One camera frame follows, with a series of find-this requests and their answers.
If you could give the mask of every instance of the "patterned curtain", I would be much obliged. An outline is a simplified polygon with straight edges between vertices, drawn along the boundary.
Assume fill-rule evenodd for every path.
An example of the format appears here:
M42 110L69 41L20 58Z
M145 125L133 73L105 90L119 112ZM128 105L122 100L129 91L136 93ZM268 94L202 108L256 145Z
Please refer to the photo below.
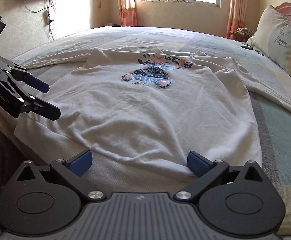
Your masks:
M230 15L226 37L235 40L230 32L236 32L238 28L244 27L244 20L247 12L247 0L231 0Z
M137 26L134 0L118 0L122 26Z

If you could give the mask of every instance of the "silver screw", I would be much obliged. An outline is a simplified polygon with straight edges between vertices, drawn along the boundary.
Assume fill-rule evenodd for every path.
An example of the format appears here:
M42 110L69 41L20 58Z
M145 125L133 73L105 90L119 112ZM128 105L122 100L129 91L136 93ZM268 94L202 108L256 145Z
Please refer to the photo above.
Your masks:
M189 199L192 197L192 194L190 192L187 192L187 191L179 191L178 193L176 193L175 196L178 199Z
M91 191L91 192L89 192L89 194L88 194L88 197L89 198L92 198L92 199L99 199L99 198L103 198L103 196L104 196L104 194L103 194L103 192L101 192L101 191Z

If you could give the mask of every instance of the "bed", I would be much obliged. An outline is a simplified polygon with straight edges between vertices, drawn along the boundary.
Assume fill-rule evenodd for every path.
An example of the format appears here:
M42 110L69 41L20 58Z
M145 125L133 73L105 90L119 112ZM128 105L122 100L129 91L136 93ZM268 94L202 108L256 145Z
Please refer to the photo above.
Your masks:
M291 19L291 4L284 3L276 8L277 11ZM243 66L253 76L265 84L275 87L288 97L291 97L291 78L277 64L268 57L258 54L255 50L242 48L237 41L211 36L203 33L185 30L150 28L150 27L102 27L82 33L76 33L49 44L44 44L14 58L13 61L26 66L39 79L50 86L65 77L71 71L82 67L95 47L101 49L119 49L129 46L161 51L175 51L179 53L196 53L201 51L211 57L231 57ZM33 95L37 92L27 85L24 88ZM291 111L274 103L264 95L250 89L250 100L257 121L260 145L262 149L262 168L282 196L287 213L281 225L280 234L291 235ZM36 164L50 162L55 156L34 154L31 147L22 143L14 136L18 120L10 117L0 108L0 129L23 151L33 159ZM59 153L58 157L67 158ZM95 155L97 161L103 157ZM158 191L164 187L151 187L155 176L135 177L135 185L129 187L124 183L109 187L102 183L102 178L117 177L117 181L124 181L129 173L119 172L124 170L124 165L118 164L116 169L109 171L107 167L100 168L97 173L88 172L84 178L95 182L99 188L108 192L113 190L138 191L140 181L143 183L141 190ZM178 180L173 181L173 187L167 190L172 192L182 188L185 184Z

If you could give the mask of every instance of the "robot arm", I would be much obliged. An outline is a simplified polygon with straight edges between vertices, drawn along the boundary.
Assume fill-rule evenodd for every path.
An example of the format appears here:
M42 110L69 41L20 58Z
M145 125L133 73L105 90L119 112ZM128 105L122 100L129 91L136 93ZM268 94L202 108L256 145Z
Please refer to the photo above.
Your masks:
M0 17L0 34L5 26ZM58 107L28 94L16 81L22 81L43 93L49 91L49 85L34 77L26 68L0 57L0 106L11 116L16 118L20 113L32 111L53 121L60 117Z

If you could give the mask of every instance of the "gray stripe on bedspread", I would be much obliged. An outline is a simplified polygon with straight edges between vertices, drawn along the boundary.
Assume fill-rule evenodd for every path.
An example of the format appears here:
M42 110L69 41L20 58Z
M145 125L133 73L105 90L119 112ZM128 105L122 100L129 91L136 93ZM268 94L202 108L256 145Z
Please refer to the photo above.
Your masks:
M271 182L277 185L279 183L279 171L274 155L269 129L263 115L261 104L257 99L257 93L249 91L249 94L255 119L258 124L262 150L262 169L269 177Z

